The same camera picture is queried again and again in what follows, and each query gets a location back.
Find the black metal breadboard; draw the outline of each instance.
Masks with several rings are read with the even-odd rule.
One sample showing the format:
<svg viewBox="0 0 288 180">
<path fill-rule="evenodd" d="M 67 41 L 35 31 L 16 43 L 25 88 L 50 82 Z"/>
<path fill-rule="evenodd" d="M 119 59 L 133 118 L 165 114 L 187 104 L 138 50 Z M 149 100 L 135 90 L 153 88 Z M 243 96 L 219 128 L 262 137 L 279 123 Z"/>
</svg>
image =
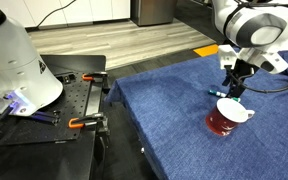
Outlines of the black metal breadboard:
<svg viewBox="0 0 288 180">
<path fill-rule="evenodd" d="M 0 146 L 27 143 L 61 142 L 74 140 L 80 129 L 68 128 L 71 118 L 85 115 L 91 83 L 82 81 L 82 73 L 73 73 L 75 79 L 63 83 L 61 96 L 41 112 L 60 111 L 60 121 L 56 125 L 26 117 L 9 116 L 0 122 Z"/>
</svg>

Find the red mug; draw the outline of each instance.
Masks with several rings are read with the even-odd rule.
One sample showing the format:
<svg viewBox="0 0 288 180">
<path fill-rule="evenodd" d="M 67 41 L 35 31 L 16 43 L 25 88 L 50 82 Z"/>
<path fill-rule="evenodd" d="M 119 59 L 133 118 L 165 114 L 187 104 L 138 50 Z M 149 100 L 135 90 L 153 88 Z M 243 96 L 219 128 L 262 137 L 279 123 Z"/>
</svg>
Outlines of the red mug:
<svg viewBox="0 0 288 180">
<path fill-rule="evenodd" d="M 227 136 L 241 123 L 252 118 L 255 112 L 246 110 L 243 105 L 229 98 L 221 98 L 206 116 L 208 128 L 220 136 Z"/>
</svg>

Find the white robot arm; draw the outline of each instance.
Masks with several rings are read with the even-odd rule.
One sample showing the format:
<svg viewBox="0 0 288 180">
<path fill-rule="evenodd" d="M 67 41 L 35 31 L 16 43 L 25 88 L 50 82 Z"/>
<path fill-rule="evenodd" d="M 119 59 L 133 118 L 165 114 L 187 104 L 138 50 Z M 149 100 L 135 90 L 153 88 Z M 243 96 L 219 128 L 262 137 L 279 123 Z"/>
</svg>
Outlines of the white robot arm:
<svg viewBox="0 0 288 180">
<path fill-rule="evenodd" d="M 0 11 L 0 113 L 16 102 L 11 114 L 30 116 L 57 99 L 62 90 L 24 27 Z"/>
<path fill-rule="evenodd" d="M 277 52 L 288 40 L 288 1 L 252 4 L 213 0 L 213 6 L 216 28 L 242 48 L 235 54 L 232 48 L 220 46 L 221 68 L 231 64 L 233 69 L 236 59 L 241 59 L 271 74 L 287 69 L 288 64 Z"/>
</svg>

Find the black cable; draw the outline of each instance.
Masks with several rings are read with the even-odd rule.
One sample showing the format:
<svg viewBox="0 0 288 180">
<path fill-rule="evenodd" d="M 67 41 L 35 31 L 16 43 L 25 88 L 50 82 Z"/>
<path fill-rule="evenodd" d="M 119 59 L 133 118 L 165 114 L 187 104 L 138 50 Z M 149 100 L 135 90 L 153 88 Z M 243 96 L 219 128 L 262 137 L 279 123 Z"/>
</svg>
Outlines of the black cable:
<svg viewBox="0 0 288 180">
<path fill-rule="evenodd" d="M 3 113 L 0 115 L 0 121 L 2 121 L 3 119 L 5 119 L 14 109 L 13 106 L 8 106 Z"/>
<path fill-rule="evenodd" d="M 242 81 L 236 79 L 236 77 L 232 74 L 232 72 L 228 72 L 228 75 L 236 82 L 238 83 L 238 86 L 243 87 L 244 89 L 248 89 L 254 92 L 259 92 L 259 93 L 277 93 L 277 92 L 282 92 L 282 91 L 286 91 L 288 90 L 288 86 L 285 86 L 283 88 L 280 89 L 275 89 L 275 90 L 259 90 L 259 89 L 254 89 L 251 87 L 246 86 Z"/>
<path fill-rule="evenodd" d="M 67 8 L 68 6 L 70 6 L 71 4 L 73 4 L 73 2 L 75 2 L 76 0 L 71 1 L 70 3 L 68 3 L 66 6 L 55 9 L 54 11 L 50 12 L 48 15 L 45 16 L 45 18 L 36 26 L 36 28 L 40 27 L 40 25 L 46 20 L 46 18 L 48 18 L 51 14 L 55 13 L 56 11 L 62 10 L 64 8 Z"/>
</svg>

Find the blue tablecloth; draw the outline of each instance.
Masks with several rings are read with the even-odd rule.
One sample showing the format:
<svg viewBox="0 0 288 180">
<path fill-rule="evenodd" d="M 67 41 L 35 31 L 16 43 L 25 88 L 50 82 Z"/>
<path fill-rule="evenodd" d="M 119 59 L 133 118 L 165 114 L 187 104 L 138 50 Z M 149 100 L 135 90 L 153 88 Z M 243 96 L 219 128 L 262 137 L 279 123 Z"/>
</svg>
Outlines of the blue tablecloth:
<svg viewBox="0 0 288 180">
<path fill-rule="evenodd" d="M 288 61 L 288 52 L 281 54 Z M 205 117 L 218 100 L 207 91 L 228 91 L 224 77 L 212 55 L 118 79 L 106 101 L 125 104 L 160 179 L 288 179 L 288 91 L 246 90 L 241 104 L 255 116 L 220 137 Z M 288 84 L 288 71 L 260 70 L 246 83 L 280 88 Z"/>
</svg>

